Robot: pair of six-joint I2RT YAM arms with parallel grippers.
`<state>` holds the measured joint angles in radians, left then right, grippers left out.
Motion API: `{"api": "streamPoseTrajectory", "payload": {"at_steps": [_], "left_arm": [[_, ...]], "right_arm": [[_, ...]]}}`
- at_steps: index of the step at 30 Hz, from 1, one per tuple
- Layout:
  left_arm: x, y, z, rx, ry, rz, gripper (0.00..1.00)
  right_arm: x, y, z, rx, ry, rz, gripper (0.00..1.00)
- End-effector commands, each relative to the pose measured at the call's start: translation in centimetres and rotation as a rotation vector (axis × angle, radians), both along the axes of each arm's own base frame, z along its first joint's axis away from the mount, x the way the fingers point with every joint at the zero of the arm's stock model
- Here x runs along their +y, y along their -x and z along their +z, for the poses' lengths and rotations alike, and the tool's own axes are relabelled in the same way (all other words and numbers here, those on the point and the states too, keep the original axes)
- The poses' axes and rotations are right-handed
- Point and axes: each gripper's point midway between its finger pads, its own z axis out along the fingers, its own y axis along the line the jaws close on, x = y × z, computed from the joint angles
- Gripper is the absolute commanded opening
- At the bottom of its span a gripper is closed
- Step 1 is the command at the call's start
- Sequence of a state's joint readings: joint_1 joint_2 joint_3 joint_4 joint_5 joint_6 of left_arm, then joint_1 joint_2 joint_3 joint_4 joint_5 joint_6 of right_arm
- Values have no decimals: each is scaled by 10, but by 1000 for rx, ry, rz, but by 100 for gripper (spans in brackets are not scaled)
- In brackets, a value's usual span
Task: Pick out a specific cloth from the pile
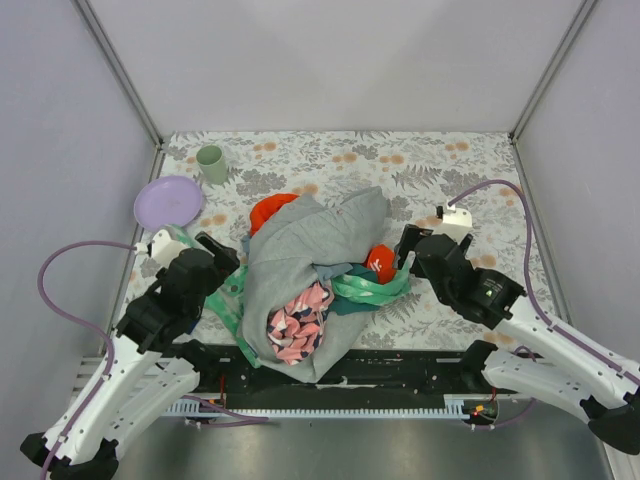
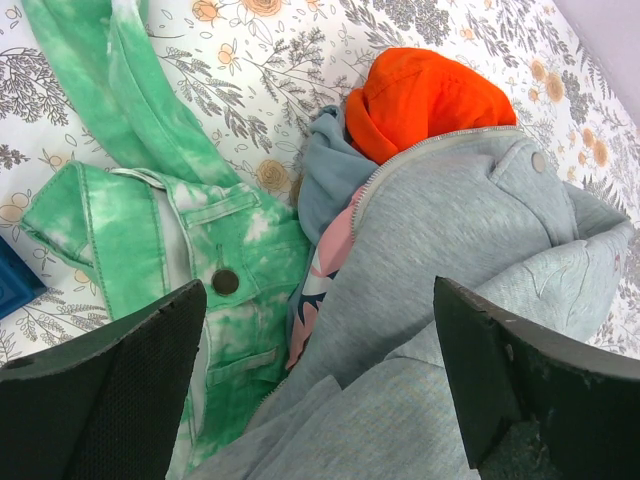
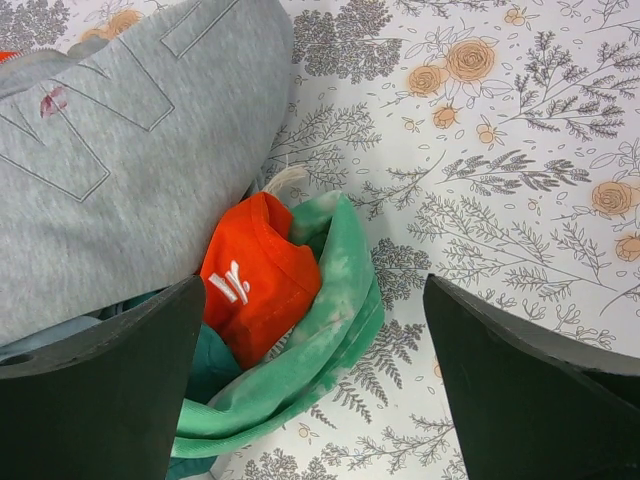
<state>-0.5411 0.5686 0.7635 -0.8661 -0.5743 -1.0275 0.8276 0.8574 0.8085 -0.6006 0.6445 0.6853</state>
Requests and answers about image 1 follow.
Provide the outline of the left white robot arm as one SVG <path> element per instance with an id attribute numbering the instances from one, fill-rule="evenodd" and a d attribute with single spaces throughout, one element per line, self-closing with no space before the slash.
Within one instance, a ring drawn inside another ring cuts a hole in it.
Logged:
<path id="1" fill-rule="evenodd" d="M 204 232 L 189 238 L 169 227 L 129 249 L 160 269 L 114 332 L 100 334 L 105 355 L 71 406 L 47 431 L 23 440 L 21 452 L 43 479 L 112 478 L 129 442 L 217 368 L 212 349 L 191 340 L 174 350 L 156 379 L 135 389 L 174 341 L 193 330 L 206 298 L 239 268 L 236 251 Z"/>

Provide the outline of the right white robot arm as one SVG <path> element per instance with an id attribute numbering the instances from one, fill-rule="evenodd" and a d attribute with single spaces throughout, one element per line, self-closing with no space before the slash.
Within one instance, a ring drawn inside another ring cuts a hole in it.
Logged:
<path id="1" fill-rule="evenodd" d="M 542 356 L 529 363 L 485 341 L 463 357 L 476 381 L 553 405 L 587 424 L 602 442 L 639 452 L 639 364 L 603 347 L 559 318 L 538 312 L 531 294 L 506 275 L 476 268 L 472 241 L 405 226 L 396 266 L 427 280 L 438 301 L 463 319 L 505 334 Z"/>

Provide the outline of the orange red cloth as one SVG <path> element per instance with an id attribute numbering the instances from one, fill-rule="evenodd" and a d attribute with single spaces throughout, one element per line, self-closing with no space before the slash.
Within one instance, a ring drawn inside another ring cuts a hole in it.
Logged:
<path id="1" fill-rule="evenodd" d="M 283 206 L 298 198 L 299 196 L 294 193 L 278 193 L 258 202 L 249 214 L 249 237 L 252 238 Z M 376 273 L 379 284 L 387 284 L 396 275 L 393 262 L 394 252 L 386 245 L 378 244 L 369 251 L 363 266 Z"/>

